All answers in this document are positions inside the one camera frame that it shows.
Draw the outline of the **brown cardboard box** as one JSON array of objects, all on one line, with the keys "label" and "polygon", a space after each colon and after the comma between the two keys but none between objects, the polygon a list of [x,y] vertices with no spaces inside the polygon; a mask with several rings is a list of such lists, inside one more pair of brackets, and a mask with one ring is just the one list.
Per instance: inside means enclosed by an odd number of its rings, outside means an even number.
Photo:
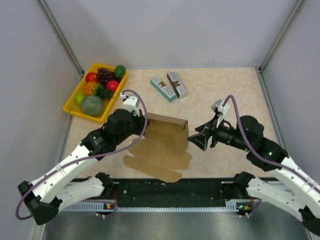
[{"label": "brown cardboard box", "polygon": [[125,155],[123,163],[166,183],[175,183],[183,177],[177,171],[187,170],[192,160],[187,152],[188,121],[155,113],[149,113],[148,120],[144,138],[129,148],[131,155]]}]

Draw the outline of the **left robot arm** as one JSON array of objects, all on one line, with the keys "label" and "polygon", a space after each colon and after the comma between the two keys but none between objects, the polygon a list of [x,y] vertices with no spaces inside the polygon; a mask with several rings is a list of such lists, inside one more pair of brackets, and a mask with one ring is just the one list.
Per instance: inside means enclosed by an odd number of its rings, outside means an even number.
[{"label": "left robot arm", "polygon": [[99,172],[76,184],[70,182],[105,156],[118,153],[117,146],[128,137],[141,138],[148,123],[147,111],[135,115],[123,108],[116,109],[102,127],[91,131],[63,161],[38,179],[20,183],[20,203],[26,205],[37,225],[43,225],[70,205],[92,198],[109,198],[114,193],[114,183],[106,173]]}]

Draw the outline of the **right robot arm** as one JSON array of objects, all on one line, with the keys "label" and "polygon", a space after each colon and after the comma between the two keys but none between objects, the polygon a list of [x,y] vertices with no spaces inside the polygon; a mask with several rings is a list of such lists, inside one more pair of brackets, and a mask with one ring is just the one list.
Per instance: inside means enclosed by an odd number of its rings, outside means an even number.
[{"label": "right robot arm", "polygon": [[268,172],[290,192],[281,190],[247,172],[239,173],[233,183],[233,192],[239,198],[246,196],[268,202],[294,216],[314,235],[320,234],[320,186],[306,174],[289,153],[278,143],[264,136],[264,126],[253,116],[237,117],[232,127],[221,114],[198,126],[188,141],[205,151],[222,143],[247,153],[254,166]]}]

